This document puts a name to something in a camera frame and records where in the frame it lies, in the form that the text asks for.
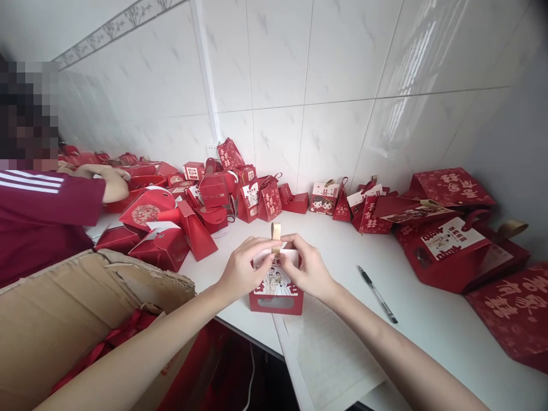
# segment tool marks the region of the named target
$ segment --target electrical outlet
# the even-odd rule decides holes
[[[215,159],[219,158],[218,154],[217,154],[217,144],[215,143],[210,143],[207,145],[206,147],[207,149],[207,157],[213,157]]]

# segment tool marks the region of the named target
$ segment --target pen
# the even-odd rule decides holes
[[[377,296],[378,302],[381,303],[382,309],[384,310],[384,312],[386,313],[388,318],[390,318],[390,321],[393,322],[394,324],[397,324],[398,320],[396,320],[396,317],[394,317],[394,314],[392,313],[392,311],[390,310],[390,308],[386,304],[386,301],[384,301],[384,299],[379,294],[379,292],[377,290],[377,287],[375,287],[375,285],[373,284],[373,281],[371,281],[371,279],[369,278],[367,273],[359,265],[358,265],[358,269],[360,270],[361,276],[364,278],[364,280],[367,283],[367,285],[369,286],[369,288],[372,289],[373,292],[375,293],[375,295]]]

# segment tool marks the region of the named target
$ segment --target cable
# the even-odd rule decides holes
[[[249,343],[249,349],[251,350],[251,363],[253,364],[253,372],[251,373],[251,381],[249,382],[249,392],[247,394],[247,404],[242,411],[247,411],[249,403],[251,402],[251,386],[253,385],[253,377],[255,376],[255,359],[253,358],[253,346]]]

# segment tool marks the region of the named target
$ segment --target white countertop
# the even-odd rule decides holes
[[[112,215],[105,218],[111,221]],[[490,409],[548,408],[548,376],[507,357],[462,296],[419,282],[392,235],[361,236],[351,224],[315,213],[283,212],[275,221],[281,223],[282,234],[298,232],[317,247],[333,278],[386,319],[356,268],[356,264],[361,265],[398,319],[394,327]],[[203,291],[219,279],[233,249],[249,236],[270,237],[270,226],[262,220],[251,224],[236,220],[229,225],[226,236],[215,240],[217,252],[200,262],[189,253],[179,273],[195,282],[197,292]],[[247,297],[221,311],[218,317],[281,355],[272,315],[251,312]],[[381,384],[361,402],[375,411],[407,408],[390,382]]]

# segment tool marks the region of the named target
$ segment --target decorative tile border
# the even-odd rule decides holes
[[[64,70],[188,0],[138,0],[52,61]]]

